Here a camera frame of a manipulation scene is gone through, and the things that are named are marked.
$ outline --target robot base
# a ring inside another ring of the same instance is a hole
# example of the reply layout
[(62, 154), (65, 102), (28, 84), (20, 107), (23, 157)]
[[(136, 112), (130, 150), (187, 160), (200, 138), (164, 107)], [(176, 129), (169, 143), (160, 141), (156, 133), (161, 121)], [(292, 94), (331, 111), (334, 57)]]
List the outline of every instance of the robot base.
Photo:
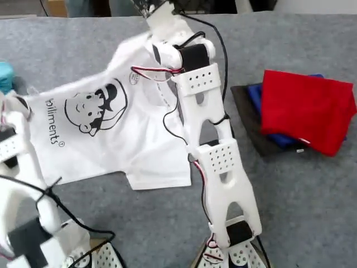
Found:
[[(76, 252), (76, 257), (80, 257), (83, 252)], [(100, 248), (98, 252), (93, 252), (91, 262), (88, 262), (89, 257), (83, 259), (75, 265), (76, 268), (123, 268), (119, 257), (114, 247), (107, 243)], [(62, 265), (62, 268), (68, 268), (73, 263), (73, 258), (68, 258)]]
[(223, 259), (224, 254), (219, 248), (209, 248), (206, 243), (191, 268), (267, 268), (262, 252), (252, 243), (243, 242), (227, 249), (229, 258)]

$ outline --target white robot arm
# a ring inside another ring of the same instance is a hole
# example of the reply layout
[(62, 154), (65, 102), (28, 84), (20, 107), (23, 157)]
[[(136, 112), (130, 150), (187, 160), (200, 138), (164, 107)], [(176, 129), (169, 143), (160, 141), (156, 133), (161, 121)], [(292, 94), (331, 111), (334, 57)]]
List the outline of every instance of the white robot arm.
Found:
[[(263, 262), (255, 260), (252, 264), (249, 259), (253, 250), (250, 241), (262, 232), (262, 225), (253, 188), (224, 111), (218, 65), (213, 62), (215, 47), (204, 36), (192, 39), (194, 33), (180, 15), (173, 15), (172, 4), (165, 2), (149, 10), (154, 10), (147, 18), (153, 33), (152, 54), (162, 66), (182, 69), (172, 81), (181, 104), (187, 150), (197, 160), (195, 165), (205, 179), (204, 207), (212, 232), (208, 243), (215, 241), (225, 256), (222, 263), (215, 264), (228, 267), (229, 254), (238, 267), (254, 267), (254, 263), (264, 267)], [(204, 95), (201, 104), (196, 101), (197, 94)], [(219, 136), (214, 146), (199, 143), (206, 120), (213, 123)], [(228, 207), (234, 202), (244, 215), (226, 221)]]
[[(89, 234), (73, 221), (61, 224), (55, 202), (26, 185), (47, 189), (30, 143), (30, 109), (21, 97), (2, 93), (0, 106), (0, 245), (12, 259), (7, 267), (61, 267), (75, 249), (90, 250)], [(16, 228), (18, 207), (25, 198), (36, 202), (39, 217)]]

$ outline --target logo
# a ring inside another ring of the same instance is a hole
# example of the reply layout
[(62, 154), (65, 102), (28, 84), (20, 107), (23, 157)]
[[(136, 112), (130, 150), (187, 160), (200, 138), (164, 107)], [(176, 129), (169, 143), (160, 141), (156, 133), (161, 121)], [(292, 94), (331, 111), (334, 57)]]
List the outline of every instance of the logo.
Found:
[(140, 79), (140, 76), (135, 73), (135, 72), (131, 72), (129, 74), (129, 82), (132, 84), (132, 85), (136, 85), (138, 82), (139, 82), (139, 79)]
[(47, 120), (49, 122), (49, 134), (51, 144), (57, 144), (59, 147), (65, 146), (64, 141), (60, 141), (60, 135), (57, 134), (57, 125), (55, 122), (55, 114), (57, 108), (54, 103), (54, 99), (48, 99), (45, 101), (47, 107)]
[(65, 101), (68, 121), (81, 133), (94, 137), (99, 131), (113, 128), (128, 106), (128, 97), (118, 79), (96, 92), (81, 92)]

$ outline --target gray table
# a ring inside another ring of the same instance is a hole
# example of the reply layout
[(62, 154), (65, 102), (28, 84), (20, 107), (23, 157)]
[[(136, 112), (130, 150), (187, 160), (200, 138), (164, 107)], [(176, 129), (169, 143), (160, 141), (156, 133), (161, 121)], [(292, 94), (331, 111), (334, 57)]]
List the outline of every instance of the gray table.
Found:
[[(225, 40), (229, 86), (259, 82), (268, 68), (357, 82), (357, 16), (265, 12), (203, 18), (215, 24)], [(192, 27), (213, 40), (222, 71), (215, 34), (203, 25)], [(0, 21), (0, 59), (12, 63), (27, 85), (48, 90), (103, 70), (120, 41), (146, 29), (140, 18)], [(355, 121), (335, 158), (309, 151), (263, 160), (247, 138), (230, 92), (225, 107), (275, 267), (354, 267)], [(211, 134), (205, 131), (204, 139)], [(197, 172), (192, 182), (188, 188), (134, 192), (124, 174), (111, 174), (60, 186), (57, 193), (88, 225), (116, 231), (114, 245), (129, 268), (188, 267), (209, 234)], [(32, 212), (24, 210), (22, 220)]]

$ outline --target folded red cloth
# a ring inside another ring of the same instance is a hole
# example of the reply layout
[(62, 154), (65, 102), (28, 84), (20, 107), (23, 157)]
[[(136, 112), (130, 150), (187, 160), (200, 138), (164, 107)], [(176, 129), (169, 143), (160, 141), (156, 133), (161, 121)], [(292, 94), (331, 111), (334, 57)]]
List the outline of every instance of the folded red cloth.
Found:
[(351, 83), (266, 70), (262, 133), (298, 138), (334, 156), (357, 112), (352, 88)]

